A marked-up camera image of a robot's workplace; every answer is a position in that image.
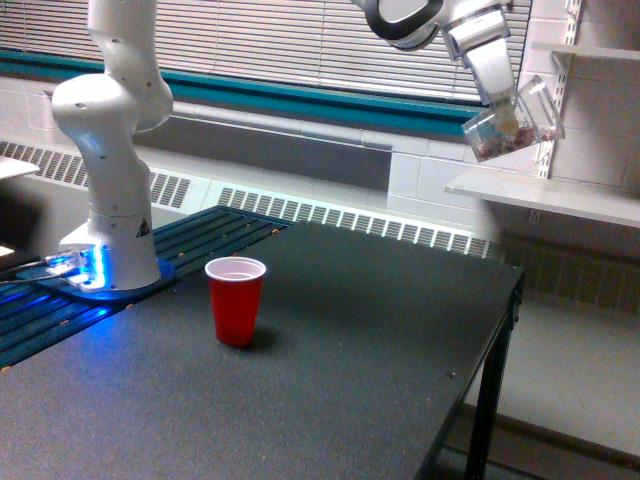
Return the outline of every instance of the container with small items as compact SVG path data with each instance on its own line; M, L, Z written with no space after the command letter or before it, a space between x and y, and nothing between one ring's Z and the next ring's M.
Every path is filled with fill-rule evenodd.
M513 98L493 103L463 129L479 162L564 138L558 111L537 75Z

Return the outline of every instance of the wall shelf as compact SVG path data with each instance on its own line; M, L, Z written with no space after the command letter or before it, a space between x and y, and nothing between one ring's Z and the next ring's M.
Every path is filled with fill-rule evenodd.
M640 228L640 195L583 183L474 168L445 187L449 193Z
M35 173L39 169L35 165L20 160L0 156L0 180Z
M580 57L640 61L639 50L622 50L619 48L588 47L581 45L563 45L560 43L545 42L533 42L532 46L536 50L546 50L560 54L577 55Z

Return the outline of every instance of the window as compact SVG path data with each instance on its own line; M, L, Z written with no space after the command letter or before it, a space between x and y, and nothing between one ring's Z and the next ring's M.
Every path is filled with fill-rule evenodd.
M532 0L505 7L514 72ZM100 59L86 32L87 0L4 0L0 47ZM419 52L377 38L349 0L159 0L160 66L315 87L463 102L479 100L471 74L439 36Z

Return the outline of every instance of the red solo cup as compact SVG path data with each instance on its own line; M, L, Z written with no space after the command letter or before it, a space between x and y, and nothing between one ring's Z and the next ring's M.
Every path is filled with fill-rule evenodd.
M212 260L204 267L218 340L234 347L251 342L267 267L245 257Z

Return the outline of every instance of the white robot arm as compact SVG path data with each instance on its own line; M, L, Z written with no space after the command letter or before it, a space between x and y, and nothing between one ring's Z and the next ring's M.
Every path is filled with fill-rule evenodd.
M352 0L373 32L400 50L418 50L441 29L452 61L463 59L482 103L510 99L515 83L499 0Z
M61 242L64 250L93 252L87 271L67 279L88 292L135 290L160 278L149 168L132 140L164 123L173 108L155 55L156 3L90 0L89 34L105 72L62 83L52 99L53 115L78 146L89 177L89 219Z
M402 50L424 47L442 29L451 59L472 69L484 103L514 93L498 0L352 1L378 36ZM160 278L149 169L132 141L172 110L155 56L156 8L157 0L89 0L89 34L105 72L64 82L53 96L54 117L80 149L89 177L89 219L61 242L64 250L93 252L89 267L67 278L87 292L135 290Z

